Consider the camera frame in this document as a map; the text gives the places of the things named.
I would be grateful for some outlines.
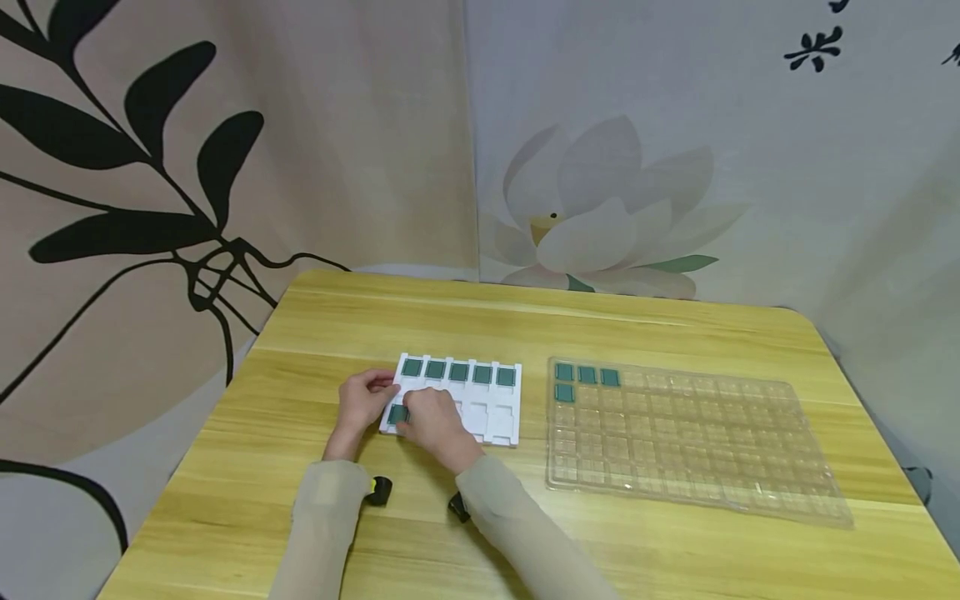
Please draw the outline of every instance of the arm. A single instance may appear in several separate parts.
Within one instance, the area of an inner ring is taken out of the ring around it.
[[[477,529],[510,561],[535,598],[618,598],[583,550],[493,456],[479,458],[457,475],[457,487]]]
[[[400,433],[457,476],[467,510],[538,600],[616,600],[586,554],[557,527],[503,463],[464,429],[448,392],[408,393],[411,422]]]
[[[270,600],[333,600],[340,596],[347,552],[371,479],[353,462],[364,431],[399,386],[394,372],[370,370],[340,386],[340,412],[324,458],[307,468],[294,501],[293,526]]]
[[[360,503],[369,492],[370,477],[356,463],[321,461],[307,468],[270,600],[333,600],[340,596]]]

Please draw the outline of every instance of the person's right hand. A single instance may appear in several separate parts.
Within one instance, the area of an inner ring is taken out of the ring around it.
[[[450,392],[433,388],[407,392],[403,405],[410,412],[410,421],[397,423],[396,430],[432,454],[454,475],[483,456],[483,448],[464,428]]]

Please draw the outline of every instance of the black clip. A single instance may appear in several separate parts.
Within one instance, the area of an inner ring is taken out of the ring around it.
[[[373,491],[368,493],[364,499],[371,506],[384,506],[390,499],[390,492],[394,488],[394,482],[386,477],[376,476],[372,481]]]
[[[464,497],[461,496],[459,492],[450,498],[450,501],[446,503],[446,508],[450,509],[450,512],[456,515],[461,523],[466,523],[470,520],[470,513],[467,512]]]

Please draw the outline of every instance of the hand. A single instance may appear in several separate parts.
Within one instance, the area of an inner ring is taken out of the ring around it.
[[[364,431],[377,421],[383,409],[399,392],[394,372],[368,369],[351,375],[340,386],[337,424],[326,442],[325,461],[352,461]]]
[[[407,392],[403,405],[410,412],[410,421],[397,423],[396,430],[432,454],[454,475],[464,472],[484,455],[483,448],[464,428],[450,392],[433,388]]]

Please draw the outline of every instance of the person's left hand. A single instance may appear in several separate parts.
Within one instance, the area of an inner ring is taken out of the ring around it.
[[[400,386],[394,372],[368,369],[351,375],[340,386],[340,412],[324,451],[325,461],[352,461],[364,431],[380,418]]]

